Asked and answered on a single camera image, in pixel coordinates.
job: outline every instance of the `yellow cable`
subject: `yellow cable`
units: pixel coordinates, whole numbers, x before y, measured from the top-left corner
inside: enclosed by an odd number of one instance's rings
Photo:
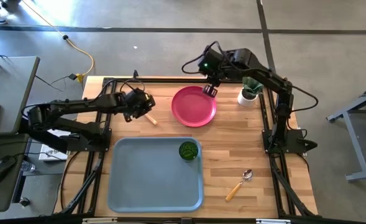
[[[79,47],[77,47],[75,44],[72,43],[72,41],[69,40],[68,36],[65,35],[64,33],[62,33],[61,31],[59,31],[55,26],[53,26],[51,23],[49,23],[49,21],[47,21],[45,18],[43,18],[37,11],[35,11],[35,9],[33,9],[32,7],[30,7],[25,0],[22,0],[24,2],[24,4],[26,6],[28,6],[28,8],[30,8],[34,13],[36,13],[36,15],[38,15],[40,18],[42,18],[49,26],[51,26],[53,29],[55,29],[58,33],[60,33],[63,36],[63,39],[65,39],[73,48],[75,48],[77,51],[84,53],[85,55],[87,55],[90,60],[91,60],[91,66],[89,68],[89,70],[85,73],[77,73],[76,76],[78,78],[78,82],[83,82],[83,78],[93,69],[94,67],[94,58],[87,52],[85,52],[84,50],[80,49]]]

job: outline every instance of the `potted plant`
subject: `potted plant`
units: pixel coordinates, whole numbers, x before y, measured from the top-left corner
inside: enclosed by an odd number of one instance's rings
[[[262,91],[263,85],[250,77],[244,77],[242,83],[244,87],[239,92],[238,103],[242,106],[250,106]]]

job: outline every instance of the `computer mouse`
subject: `computer mouse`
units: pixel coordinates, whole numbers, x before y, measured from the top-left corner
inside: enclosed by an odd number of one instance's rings
[[[0,160],[0,182],[16,164],[16,159],[12,156],[5,156]]]

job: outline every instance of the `spoon handle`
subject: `spoon handle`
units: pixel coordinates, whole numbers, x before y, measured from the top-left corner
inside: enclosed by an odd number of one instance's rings
[[[238,189],[240,188],[240,186],[242,185],[242,182],[240,182],[239,184],[237,184],[234,189],[231,190],[231,192],[227,195],[226,197],[226,201],[229,202],[232,197],[237,193]]]

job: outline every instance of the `white pot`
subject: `white pot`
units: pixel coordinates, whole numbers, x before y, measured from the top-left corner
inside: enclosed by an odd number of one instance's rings
[[[257,99],[258,95],[256,95],[256,97],[253,100],[248,100],[246,98],[244,98],[244,96],[242,96],[242,90],[239,92],[238,95],[238,103],[241,106],[251,106],[253,104],[253,102]]]

